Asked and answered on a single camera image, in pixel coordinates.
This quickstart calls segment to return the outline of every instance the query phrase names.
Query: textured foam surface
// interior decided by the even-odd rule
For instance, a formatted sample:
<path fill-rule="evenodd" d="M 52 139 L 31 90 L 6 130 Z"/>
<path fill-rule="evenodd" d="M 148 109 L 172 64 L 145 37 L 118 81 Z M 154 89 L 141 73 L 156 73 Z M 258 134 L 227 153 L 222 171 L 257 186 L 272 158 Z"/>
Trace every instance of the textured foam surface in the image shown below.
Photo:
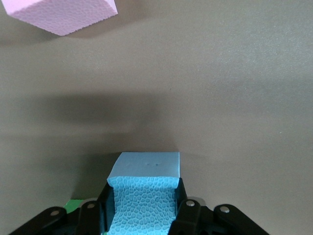
<path fill-rule="evenodd" d="M 175 219 L 179 178 L 129 177 L 108 179 L 114 188 L 115 216 L 109 235 L 166 235 Z"/>
<path fill-rule="evenodd" d="M 117 14 L 114 0 L 2 0 L 10 16 L 60 36 Z"/>
<path fill-rule="evenodd" d="M 115 162 L 109 178 L 116 176 L 179 178 L 179 152 L 124 152 Z"/>

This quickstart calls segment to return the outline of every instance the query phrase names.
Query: green object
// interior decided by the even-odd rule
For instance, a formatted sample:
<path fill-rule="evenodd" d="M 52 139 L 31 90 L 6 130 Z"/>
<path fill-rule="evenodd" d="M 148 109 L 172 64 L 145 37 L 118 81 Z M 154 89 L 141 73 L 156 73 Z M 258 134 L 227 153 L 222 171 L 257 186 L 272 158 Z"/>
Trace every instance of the green object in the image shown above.
<path fill-rule="evenodd" d="M 76 210 L 79 205 L 83 202 L 84 200 L 80 200 L 80 199 L 70 199 L 66 205 L 64 206 L 64 208 L 66 209 L 67 213 L 71 213 L 74 210 Z"/>

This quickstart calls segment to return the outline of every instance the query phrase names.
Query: pink foam block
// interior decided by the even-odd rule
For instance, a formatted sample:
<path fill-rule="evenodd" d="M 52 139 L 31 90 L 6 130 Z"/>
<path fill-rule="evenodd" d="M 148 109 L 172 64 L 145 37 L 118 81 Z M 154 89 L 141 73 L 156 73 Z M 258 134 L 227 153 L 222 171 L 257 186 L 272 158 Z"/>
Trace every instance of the pink foam block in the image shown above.
<path fill-rule="evenodd" d="M 2 0 L 8 15 L 60 36 L 117 14 L 114 0 Z"/>

